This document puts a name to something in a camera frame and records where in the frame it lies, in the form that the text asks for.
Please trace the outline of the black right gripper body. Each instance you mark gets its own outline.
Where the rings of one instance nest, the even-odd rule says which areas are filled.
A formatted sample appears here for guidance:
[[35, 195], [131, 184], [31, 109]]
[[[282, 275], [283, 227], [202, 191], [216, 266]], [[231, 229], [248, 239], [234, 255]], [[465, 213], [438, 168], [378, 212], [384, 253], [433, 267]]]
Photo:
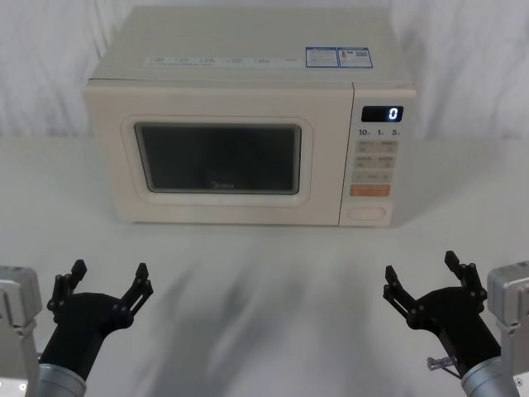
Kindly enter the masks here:
[[487, 292], [483, 288], [447, 287], [419, 299], [406, 298], [410, 328], [437, 336], [457, 371], [469, 371], [501, 355], [501, 348], [480, 314]]

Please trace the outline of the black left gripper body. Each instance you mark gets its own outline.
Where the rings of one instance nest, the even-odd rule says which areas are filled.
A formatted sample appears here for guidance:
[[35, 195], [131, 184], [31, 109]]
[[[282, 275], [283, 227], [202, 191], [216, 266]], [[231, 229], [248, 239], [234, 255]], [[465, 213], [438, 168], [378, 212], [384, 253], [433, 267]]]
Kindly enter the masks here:
[[86, 380], [105, 338], [128, 328], [133, 312], [120, 299], [106, 294], [80, 293], [52, 299], [55, 330], [41, 354], [40, 363], [59, 366]]

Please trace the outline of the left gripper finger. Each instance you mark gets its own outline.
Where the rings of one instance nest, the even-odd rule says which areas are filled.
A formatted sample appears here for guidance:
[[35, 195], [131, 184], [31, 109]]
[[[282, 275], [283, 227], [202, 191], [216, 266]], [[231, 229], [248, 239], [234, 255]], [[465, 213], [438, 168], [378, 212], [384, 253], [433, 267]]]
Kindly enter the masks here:
[[53, 313], [54, 319], [59, 318], [60, 310], [64, 307], [66, 300], [74, 294], [74, 290], [86, 272], [87, 267], [84, 260], [78, 259], [69, 273], [55, 277], [53, 292], [46, 305], [47, 309]]
[[121, 328], [128, 328], [133, 324], [136, 314], [147, 299], [154, 293], [146, 263], [140, 263], [136, 269], [136, 276], [131, 287], [121, 297], [117, 305], [117, 314]]

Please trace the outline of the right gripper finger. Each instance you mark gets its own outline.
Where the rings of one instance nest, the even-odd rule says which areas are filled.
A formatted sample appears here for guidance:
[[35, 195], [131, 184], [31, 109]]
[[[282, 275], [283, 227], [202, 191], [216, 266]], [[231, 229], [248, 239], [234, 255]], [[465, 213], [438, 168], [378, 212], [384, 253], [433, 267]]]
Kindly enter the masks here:
[[406, 320], [411, 329], [423, 329], [424, 305], [422, 299], [414, 299], [401, 285], [397, 273], [391, 265], [385, 268], [383, 297]]
[[475, 263], [462, 263], [453, 251], [445, 253], [444, 262], [460, 282], [460, 286], [444, 288], [443, 316], [462, 319], [479, 316], [484, 311], [487, 291], [479, 278]]

